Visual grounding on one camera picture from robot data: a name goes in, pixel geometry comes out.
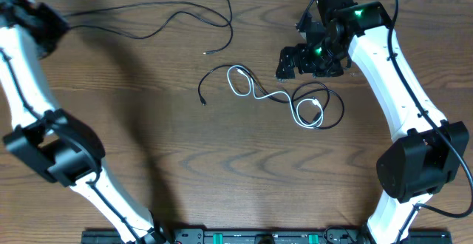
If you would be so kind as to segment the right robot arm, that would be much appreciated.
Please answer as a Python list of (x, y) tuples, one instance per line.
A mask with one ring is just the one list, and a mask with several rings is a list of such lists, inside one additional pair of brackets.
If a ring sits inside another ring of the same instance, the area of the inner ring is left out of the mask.
[(430, 101), (399, 47), (396, 15), (389, 15), (380, 2), (311, 4), (320, 18), (303, 12), (296, 29), (304, 42), (282, 49), (276, 77), (337, 77), (352, 64), (362, 71), (387, 120), (392, 145), (376, 163), (383, 191), (357, 241), (400, 243), (432, 196), (466, 169), (469, 132), (463, 123), (449, 122)]

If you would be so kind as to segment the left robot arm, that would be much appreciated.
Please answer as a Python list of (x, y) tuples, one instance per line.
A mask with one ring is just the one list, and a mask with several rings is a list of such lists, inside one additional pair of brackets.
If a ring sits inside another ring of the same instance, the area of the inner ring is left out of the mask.
[(47, 182), (86, 198), (122, 243), (172, 243), (174, 237), (112, 174), (96, 133), (62, 109), (49, 88), (40, 61), (69, 29), (45, 3), (1, 0), (1, 86), (13, 128), (3, 143)]

